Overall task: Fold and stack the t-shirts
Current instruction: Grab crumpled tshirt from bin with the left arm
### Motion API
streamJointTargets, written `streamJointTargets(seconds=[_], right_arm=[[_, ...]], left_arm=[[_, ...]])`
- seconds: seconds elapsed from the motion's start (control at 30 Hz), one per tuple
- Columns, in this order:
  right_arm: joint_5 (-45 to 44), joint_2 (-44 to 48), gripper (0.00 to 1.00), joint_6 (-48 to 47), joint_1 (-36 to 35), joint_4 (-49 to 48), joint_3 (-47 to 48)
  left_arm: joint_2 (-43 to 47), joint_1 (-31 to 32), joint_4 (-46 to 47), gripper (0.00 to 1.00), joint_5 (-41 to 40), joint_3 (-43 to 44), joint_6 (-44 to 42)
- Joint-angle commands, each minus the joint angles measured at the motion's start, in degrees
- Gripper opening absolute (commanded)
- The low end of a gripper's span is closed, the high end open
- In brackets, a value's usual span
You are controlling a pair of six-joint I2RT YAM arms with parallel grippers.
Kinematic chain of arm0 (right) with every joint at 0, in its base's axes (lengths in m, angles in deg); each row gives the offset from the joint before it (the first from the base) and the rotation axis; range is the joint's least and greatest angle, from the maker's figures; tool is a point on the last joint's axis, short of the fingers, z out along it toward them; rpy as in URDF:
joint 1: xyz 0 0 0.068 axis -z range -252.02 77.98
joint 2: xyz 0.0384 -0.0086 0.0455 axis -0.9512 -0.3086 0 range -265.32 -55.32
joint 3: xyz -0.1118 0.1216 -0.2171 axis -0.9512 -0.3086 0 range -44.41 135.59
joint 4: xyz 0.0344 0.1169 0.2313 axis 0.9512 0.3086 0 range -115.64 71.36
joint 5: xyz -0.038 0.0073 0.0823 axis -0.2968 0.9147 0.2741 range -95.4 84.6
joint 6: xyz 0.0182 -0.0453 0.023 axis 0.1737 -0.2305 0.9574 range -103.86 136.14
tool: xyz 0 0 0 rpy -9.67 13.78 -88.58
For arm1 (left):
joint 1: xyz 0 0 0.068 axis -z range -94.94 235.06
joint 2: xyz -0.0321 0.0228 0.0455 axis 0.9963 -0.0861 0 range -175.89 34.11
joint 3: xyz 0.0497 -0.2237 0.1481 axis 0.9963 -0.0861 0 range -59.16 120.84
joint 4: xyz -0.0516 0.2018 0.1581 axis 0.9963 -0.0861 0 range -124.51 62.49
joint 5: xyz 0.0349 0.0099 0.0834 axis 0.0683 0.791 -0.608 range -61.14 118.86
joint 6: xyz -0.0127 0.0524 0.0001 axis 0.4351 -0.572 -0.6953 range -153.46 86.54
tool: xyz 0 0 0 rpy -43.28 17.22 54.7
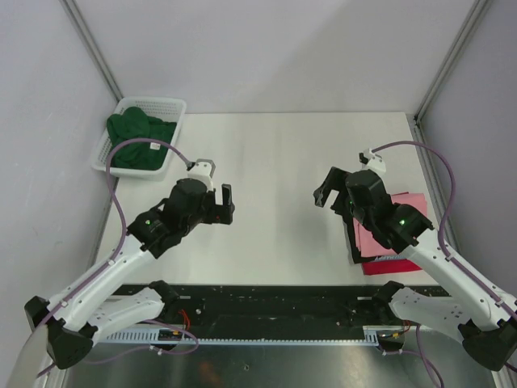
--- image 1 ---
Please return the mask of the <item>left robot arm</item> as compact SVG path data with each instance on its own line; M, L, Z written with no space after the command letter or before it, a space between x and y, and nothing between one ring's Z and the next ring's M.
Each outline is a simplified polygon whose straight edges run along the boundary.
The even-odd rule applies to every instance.
M163 280L145 286L129 299L109 303L125 280L181 243L199 224L229 225L235 205L232 188L221 187L222 202L204 182L177 181L170 195L139 214L123 229L123 243L102 263L49 299L34 296L24 309L32 329L48 329L47 352L58 369L83 360L100 341L136 323L177 317L179 295Z

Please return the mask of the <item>green t shirt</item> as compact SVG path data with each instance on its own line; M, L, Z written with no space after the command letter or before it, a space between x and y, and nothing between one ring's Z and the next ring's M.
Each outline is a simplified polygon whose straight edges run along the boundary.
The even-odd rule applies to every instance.
M149 138L170 143L177 123L148 116L139 107L130 107L122 114L107 118L107 133L112 147L134 138ZM123 169L156 171L162 167L167 148L160 144L132 143L116 152L111 166Z

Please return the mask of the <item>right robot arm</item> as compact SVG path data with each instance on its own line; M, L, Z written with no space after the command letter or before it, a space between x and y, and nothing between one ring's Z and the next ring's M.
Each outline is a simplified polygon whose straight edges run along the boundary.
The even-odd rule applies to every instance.
M372 304L374 318L382 324L397 318L421 323L459 342L479 365L501 370L516 350L515 296L440 242L432 222L414 206L394 202L376 172L331 168L313 193L316 206L324 206L332 191L338 193L335 213L419 266L453 299L436 301L390 281Z

